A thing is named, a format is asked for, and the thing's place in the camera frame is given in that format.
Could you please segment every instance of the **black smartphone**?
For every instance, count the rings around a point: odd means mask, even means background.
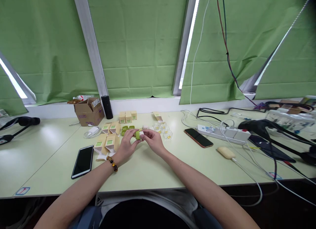
[[[197,142],[201,147],[207,148],[213,146],[213,143],[208,140],[206,137],[203,135],[199,134],[196,130],[194,129],[186,129],[184,131],[187,135],[189,135],[194,141]]]
[[[72,179],[87,174],[92,168],[93,146],[81,148],[78,152],[75,167],[72,172]]]
[[[277,149],[273,145],[272,145],[272,151],[273,151],[273,154],[272,154],[271,148],[270,148],[270,143],[268,141],[266,141],[265,139],[263,139],[262,137],[260,137],[260,136],[251,135],[249,137],[249,141],[251,141],[254,145],[259,147],[261,149],[261,151],[263,151],[269,157],[272,157],[272,158],[274,157],[276,160],[288,161],[288,162],[291,162],[291,163],[295,163],[296,162],[293,158],[289,157],[288,155],[286,155],[284,152],[282,152],[281,150]]]

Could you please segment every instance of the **beaded bracelet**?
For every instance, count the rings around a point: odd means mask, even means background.
[[[113,161],[112,157],[107,156],[106,159],[110,161],[110,163],[111,163],[112,166],[114,167],[114,171],[117,172],[117,171],[118,171],[118,167],[117,167],[117,165],[115,164],[115,162]]]

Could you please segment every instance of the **red cable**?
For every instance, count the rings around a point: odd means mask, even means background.
[[[220,10],[220,5],[219,5],[219,2],[217,0],[217,9],[218,9],[218,15],[220,16],[220,23],[221,23],[221,28],[222,28],[222,34],[223,34],[223,39],[224,39],[224,44],[225,44],[225,47],[226,47],[226,55],[227,55],[227,60],[228,60],[228,65],[231,69],[231,65],[230,65],[230,59],[229,59],[229,52],[228,52],[228,48],[227,48],[227,43],[226,43],[226,40],[225,40],[225,33],[224,33],[224,28],[223,28],[223,24],[222,24],[222,18],[221,18],[221,10]],[[232,74],[234,80],[235,80],[235,83],[237,85],[237,88],[241,91],[241,89],[239,88],[238,86],[238,82],[237,82],[237,79],[236,77]],[[255,106],[257,106],[252,100],[250,100],[247,96],[244,95],[244,97],[246,97],[251,103],[253,103]]]

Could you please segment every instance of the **light green desk surface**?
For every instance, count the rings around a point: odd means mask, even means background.
[[[12,197],[28,179],[79,129],[77,118],[41,120],[11,142],[0,145],[0,198]],[[15,124],[1,135],[22,129]]]
[[[252,113],[244,111],[236,111],[248,116],[264,118],[265,114]],[[225,159],[216,151],[217,147],[227,146],[231,149],[226,141],[207,138],[214,143],[213,147],[202,148],[195,143],[183,131],[187,127],[181,123],[183,117],[182,112],[161,112],[163,120],[167,122],[173,137],[171,140],[163,140],[165,147],[182,161],[194,167],[198,171],[205,174],[215,183],[221,186],[253,184],[252,179],[246,175],[233,161]],[[230,115],[214,115],[219,119],[232,118],[236,122],[236,126],[241,119],[231,117]],[[131,125],[140,128],[143,124],[153,125],[156,121],[153,114],[138,114],[138,119],[134,120]],[[118,116],[114,116],[112,121],[118,120]],[[100,127],[108,120],[103,119]],[[186,123],[191,126],[197,125],[198,121],[187,119]],[[44,196],[59,195],[63,193],[76,180],[71,179],[72,170],[76,161],[78,150],[82,147],[93,145],[97,138],[84,139],[83,134],[89,130],[89,127],[80,127],[71,138],[24,184],[23,187],[31,187],[25,196]],[[294,140],[288,141],[283,138],[277,138],[280,142],[292,146],[294,149],[302,152],[307,151],[307,145],[298,143]],[[248,150],[241,145],[233,144],[242,154],[250,159],[247,154]],[[306,176],[316,177],[315,167],[303,163],[299,157],[285,151],[286,154],[295,158],[297,163],[295,166]],[[252,174],[252,176],[260,183],[272,182],[268,176],[259,171],[245,159],[236,153],[237,160]],[[102,162],[95,162],[97,154],[93,155],[93,168],[99,166]],[[269,171],[274,171],[273,160],[255,153],[256,160]],[[283,179],[299,179],[298,174],[292,170],[278,164],[278,174]],[[131,159],[121,166],[118,173],[114,173],[101,187],[99,192],[125,191],[125,190],[144,190],[144,189],[170,189],[182,188],[184,185],[177,176],[169,168],[169,166],[155,155],[146,142],[142,142],[137,146],[135,153]]]

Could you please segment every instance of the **white power strip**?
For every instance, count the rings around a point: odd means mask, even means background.
[[[214,128],[210,128],[210,127],[207,127],[207,126],[204,126],[204,125],[197,125],[197,131],[200,134],[207,135],[207,136],[210,136],[210,137],[214,137],[214,138],[218,138],[218,139],[227,141],[226,138],[219,131],[218,127],[216,129],[214,129]],[[243,131],[241,129],[236,129],[236,128],[225,128],[224,129],[224,133],[226,131],[230,133],[230,136],[232,136],[232,137],[226,136],[228,138],[228,140],[230,142],[237,143],[239,145],[245,145],[246,144],[246,140],[251,135],[250,132],[248,132],[248,131]]]

